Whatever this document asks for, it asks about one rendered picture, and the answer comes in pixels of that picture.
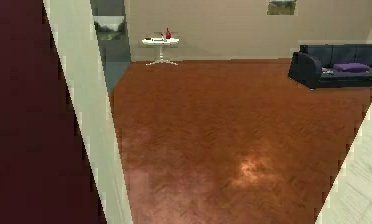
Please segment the white round side table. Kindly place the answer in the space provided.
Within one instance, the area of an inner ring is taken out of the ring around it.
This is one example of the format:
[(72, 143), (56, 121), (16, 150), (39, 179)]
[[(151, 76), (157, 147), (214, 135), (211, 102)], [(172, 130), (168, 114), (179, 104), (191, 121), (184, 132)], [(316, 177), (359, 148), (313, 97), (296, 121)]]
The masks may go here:
[(172, 64), (172, 65), (175, 65), (175, 62), (172, 62), (172, 61), (165, 58), (164, 49), (167, 46), (176, 45), (179, 42), (180, 42), (180, 40), (177, 39), (177, 38), (170, 38), (170, 39), (152, 38), (151, 41), (147, 41), (147, 40), (143, 39), (142, 43), (145, 46), (153, 46), (153, 47), (158, 47), (159, 48), (159, 58), (157, 60), (151, 62), (151, 63), (148, 63), (148, 66), (154, 65), (154, 64)]

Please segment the framed landscape picture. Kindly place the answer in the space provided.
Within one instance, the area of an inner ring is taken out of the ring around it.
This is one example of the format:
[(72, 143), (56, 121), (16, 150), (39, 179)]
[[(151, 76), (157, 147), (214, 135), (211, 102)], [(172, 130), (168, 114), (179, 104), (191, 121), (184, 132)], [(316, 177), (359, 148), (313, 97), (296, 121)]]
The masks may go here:
[(294, 15), (297, 0), (269, 0), (268, 15)]
[(125, 17), (95, 16), (94, 26), (99, 40), (120, 40), (125, 34)]

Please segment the dark blue sofa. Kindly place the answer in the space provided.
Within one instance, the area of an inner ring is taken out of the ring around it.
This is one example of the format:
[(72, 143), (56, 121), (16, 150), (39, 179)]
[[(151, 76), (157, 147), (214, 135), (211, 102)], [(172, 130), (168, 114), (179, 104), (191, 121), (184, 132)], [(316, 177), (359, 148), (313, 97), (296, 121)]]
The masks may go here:
[[(366, 72), (342, 72), (334, 64), (361, 63)], [(371, 87), (372, 44), (301, 45), (294, 52), (288, 77), (309, 89)]]

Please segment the dark maroon room door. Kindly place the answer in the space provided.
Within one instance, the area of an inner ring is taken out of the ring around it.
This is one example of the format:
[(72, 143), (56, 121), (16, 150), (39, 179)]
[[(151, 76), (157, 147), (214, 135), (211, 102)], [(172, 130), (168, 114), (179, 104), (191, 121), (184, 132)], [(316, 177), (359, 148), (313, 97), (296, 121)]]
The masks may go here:
[(0, 0), (0, 224), (107, 224), (43, 0)]

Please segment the purple cushion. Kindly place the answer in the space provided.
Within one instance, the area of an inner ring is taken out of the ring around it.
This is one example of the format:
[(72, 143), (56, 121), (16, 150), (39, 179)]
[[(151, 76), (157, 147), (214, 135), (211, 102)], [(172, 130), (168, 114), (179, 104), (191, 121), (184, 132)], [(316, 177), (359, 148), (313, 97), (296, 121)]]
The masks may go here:
[(361, 63), (346, 63), (346, 64), (334, 64), (333, 68), (342, 72), (366, 72), (370, 70), (370, 67)]

